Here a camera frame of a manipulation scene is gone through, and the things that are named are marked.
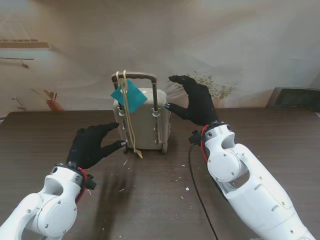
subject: dark wooden table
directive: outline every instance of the dark wooden table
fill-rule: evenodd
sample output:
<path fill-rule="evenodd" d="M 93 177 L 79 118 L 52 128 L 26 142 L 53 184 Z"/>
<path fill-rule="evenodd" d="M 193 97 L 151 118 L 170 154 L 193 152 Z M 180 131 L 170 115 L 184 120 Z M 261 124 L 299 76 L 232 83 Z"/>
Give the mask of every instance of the dark wooden table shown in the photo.
<path fill-rule="evenodd" d="M 303 223 L 320 239 L 320 119 L 303 109 L 217 112 L 236 142 L 251 149 L 285 188 Z M 26 195 L 41 190 L 55 163 L 65 162 L 77 129 L 112 121 L 112 111 L 11 113 L 0 125 L 0 223 Z M 143 151 L 140 159 L 119 150 L 92 167 L 88 172 L 97 187 L 84 194 L 63 239 L 214 240 L 188 167 L 188 137 L 196 129 L 173 117 L 167 154 Z M 118 138 L 114 130 L 103 143 Z M 256 237 L 216 189 L 199 147 L 193 148 L 191 161 L 218 239 Z M 29 232 L 23 236 L 37 239 Z"/>

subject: white backdrop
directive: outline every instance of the white backdrop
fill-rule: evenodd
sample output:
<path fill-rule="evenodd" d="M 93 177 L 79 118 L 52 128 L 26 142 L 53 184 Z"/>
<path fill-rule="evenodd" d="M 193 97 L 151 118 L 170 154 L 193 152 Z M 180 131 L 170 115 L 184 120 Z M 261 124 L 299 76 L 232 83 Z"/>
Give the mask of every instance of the white backdrop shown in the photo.
<path fill-rule="evenodd" d="M 12 97 L 49 110 L 31 89 L 57 92 L 66 110 L 111 109 L 110 76 L 124 69 L 167 92 L 169 75 L 196 71 L 236 86 L 221 107 L 264 107 L 274 87 L 319 87 L 319 12 L 318 0 L 2 0 L 0 38 L 22 21 L 52 50 L 0 49 L 35 58 L 29 69 L 0 59 L 0 117 Z"/>

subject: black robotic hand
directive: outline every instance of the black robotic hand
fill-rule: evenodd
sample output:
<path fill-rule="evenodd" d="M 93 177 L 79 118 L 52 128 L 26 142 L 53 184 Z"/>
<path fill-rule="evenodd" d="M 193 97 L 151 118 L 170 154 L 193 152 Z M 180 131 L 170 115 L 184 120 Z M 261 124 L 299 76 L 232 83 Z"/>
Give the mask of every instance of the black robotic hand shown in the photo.
<path fill-rule="evenodd" d="M 66 164 L 73 162 L 76 164 L 75 167 L 88 169 L 102 158 L 125 146 L 125 141 L 118 140 L 110 145 L 101 147 L 103 138 L 118 126 L 119 123 L 112 122 L 105 125 L 90 126 L 87 129 L 79 129 L 70 148 Z"/>
<path fill-rule="evenodd" d="M 218 121 L 212 97 L 208 87 L 198 84 L 189 76 L 170 76 L 169 80 L 183 85 L 188 94 L 189 105 L 187 108 L 174 103 L 166 103 L 164 107 L 177 114 L 182 119 L 191 120 L 194 124 L 205 126 Z"/>

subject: red cable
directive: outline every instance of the red cable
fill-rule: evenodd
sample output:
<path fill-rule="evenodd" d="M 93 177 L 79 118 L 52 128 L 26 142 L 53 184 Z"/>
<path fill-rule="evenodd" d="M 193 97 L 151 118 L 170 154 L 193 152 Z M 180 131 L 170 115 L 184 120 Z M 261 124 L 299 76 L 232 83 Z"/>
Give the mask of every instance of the red cable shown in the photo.
<path fill-rule="evenodd" d="M 84 187 L 80 190 L 79 195 L 78 195 L 78 196 L 76 197 L 76 199 L 75 199 L 75 203 L 76 203 L 76 204 L 80 201 L 82 195 L 85 193 L 86 185 L 87 185 L 87 174 L 86 174 L 85 170 L 83 170 L 81 167 L 78 167 L 78 170 L 79 170 L 80 172 L 82 172 L 82 175 L 83 175 L 83 177 L 84 177 Z"/>
<path fill-rule="evenodd" d="M 200 142 L 201 151 L 202 151 L 202 154 L 204 156 L 204 159 L 205 159 L 206 163 L 208 162 L 208 158 L 207 158 L 207 155 L 206 155 L 206 152 L 205 152 L 204 141 L 202 140 L 202 136 L 205 134 L 205 130 L 207 129 L 207 127 L 209 127 L 209 124 L 205 125 L 204 128 L 201 131 L 201 142 Z"/>

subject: luggage tag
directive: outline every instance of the luggage tag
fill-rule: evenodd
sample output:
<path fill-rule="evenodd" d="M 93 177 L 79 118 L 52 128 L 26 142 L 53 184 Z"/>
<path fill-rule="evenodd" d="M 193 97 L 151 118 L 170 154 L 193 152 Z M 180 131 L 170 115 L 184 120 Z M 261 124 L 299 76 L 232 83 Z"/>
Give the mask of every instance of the luggage tag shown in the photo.
<path fill-rule="evenodd" d="M 127 80 L 128 91 L 126 97 L 128 98 L 129 113 L 133 113 L 137 108 L 139 108 L 145 101 L 147 97 L 139 90 L 139 88 L 134 85 L 132 81 Z M 122 106 L 125 105 L 124 96 L 121 91 L 122 87 L 118 87 L 110 96 L 117 100 Z"/>

